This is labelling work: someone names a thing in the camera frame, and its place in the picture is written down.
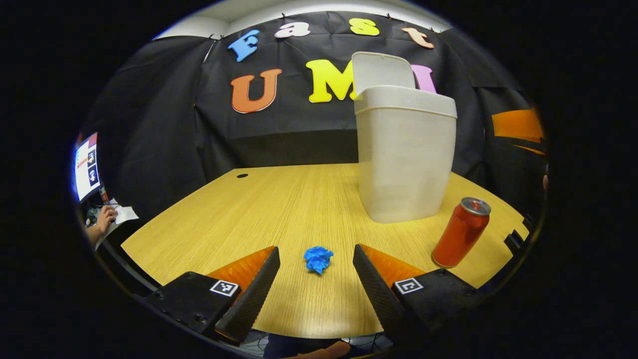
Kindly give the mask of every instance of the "orange letter u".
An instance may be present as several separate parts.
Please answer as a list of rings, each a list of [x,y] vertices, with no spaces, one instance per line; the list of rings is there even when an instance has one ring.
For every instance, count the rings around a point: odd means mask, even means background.
[[[280,73],[280,68],[273,68],[259,74],[259,76],[263,77],[263,95],[259,100],[255,101],[248,98],[248,88],[255,76],[246,75],[231,81],[230,85],[233,86],[231,100],[233,109],[239,113],[247,114],[249,112],[261,111],[270,106],[277,93],[277,75]]]

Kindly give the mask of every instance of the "white trash can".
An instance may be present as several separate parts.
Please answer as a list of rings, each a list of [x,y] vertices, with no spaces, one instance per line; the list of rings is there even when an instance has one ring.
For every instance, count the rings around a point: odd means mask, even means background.
[[[400,57],[356,52],[352,60],[359,195],[368,216],[394,223],[436,215],[454,157],[454,99],[415,89]]]

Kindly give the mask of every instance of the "black curtain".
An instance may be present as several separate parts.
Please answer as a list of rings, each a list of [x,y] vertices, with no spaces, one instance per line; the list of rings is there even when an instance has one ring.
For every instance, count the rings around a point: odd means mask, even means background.
[[[372,20],[380,34],[353,33],[348,20],[355,17]],[[276,38],[290,22],[307,22],[311,33]],[[416,44],[403,27],[426,34],[434,49]],[[257,50],[237,62],[228,46],[252,29],[259,30]],[[306,67],[328,59],[342,72],[357,51],[431,68],[437,93],[457,105],[452,171],[523,215],[539,213],[544,158],[494,137],[491,127],[492,114],[530,108],[507,71],[456,29],[435,33],[350,11],[275,19],[222,40],[164,38],[140,49],[107,84],[83,130],[100,133],[98,161],[109,195],[133,206],[145,223],[234,168],[357,162],[352,87],[344,100],[333,95],[330,102],[311,103],[313,73]],[[231,81],[255,76],[249,98],[256,100],[263,95],[260,73],[273,68],[282,70],[274,101],[262,111],[235,111]]]

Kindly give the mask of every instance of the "computer screen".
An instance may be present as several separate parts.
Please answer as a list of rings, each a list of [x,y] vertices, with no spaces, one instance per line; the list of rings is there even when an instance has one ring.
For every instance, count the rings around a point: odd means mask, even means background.
[[[89,136],[75,150],[75,192],[78,202],[82,202],[86,197],[100,188],[100,177],[98,176],[98,133]]]

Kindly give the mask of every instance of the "cable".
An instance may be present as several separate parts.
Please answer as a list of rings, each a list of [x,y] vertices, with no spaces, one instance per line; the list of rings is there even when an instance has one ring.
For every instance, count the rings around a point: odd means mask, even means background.
[[[289,46],[292,46],[288,41],[283,40],[285,43],[289,44]],[[299,50],[297,47],[292,46],[295,50],[299,51],[306,59],[308,59],[308,57],[306,56],[306,54],[304,54],[303,52],[301,52],[301,50]]]
[[[263,339],[263,338],[266,338],[266,336],[268,336],[268,334],[265,334],[265,335],[263,335],[261,338],[259,338],[259,339],[257,340],[257,344],[251,344],[251,345],[249,345],[249,346],[245,346],[245,345],[244,345],[244,346],[240,346],[240,348],[250,348],[250,347],[253,347],[253,346],[258,347],[258,346],[259,346],[259,343],[261,343],[262,339]]]
[[[121,205],[121,204],[119,204],[119,203],[116,203],[116,204],[102,204],[102,205],[100,205],[100,206],[95,205],[95,204],[93,204],[93,203],[89,203],[89,204],[90,204],[92,207],[94,207],[94,208],[102,208],[102,207],[104,207],[104,206],[112,206],[112,207],[113,207],[113,209],[116,209],[117,207],[121,207],[121,206],[122,206],[122,205]]]
[[[104,207],[104,204],[94,204],[93,202],[89,202],[89,204],[90,204],[92,207],[97,207],[97,208],[102,208],[102,207]]]
[[[374,340],[372,340],[372,346],[370,346],[370,353],[372,353],[372,352],[373,352],[373,350],[375,349],[376,339],[379,337],[379,335],[380,335],[380,334],[381,334],[381,333],[377,333],[377,334],[375,334],[375,339],[374,339]]]
[[[265,349],[262,348],[262,346],[260,345],[262,343],[262,339],[266,338],[268,335],[264,335],[263,337],[259,338],[259,340],[257,341],[257,347],[259,348],[259,350],[264,351]]]

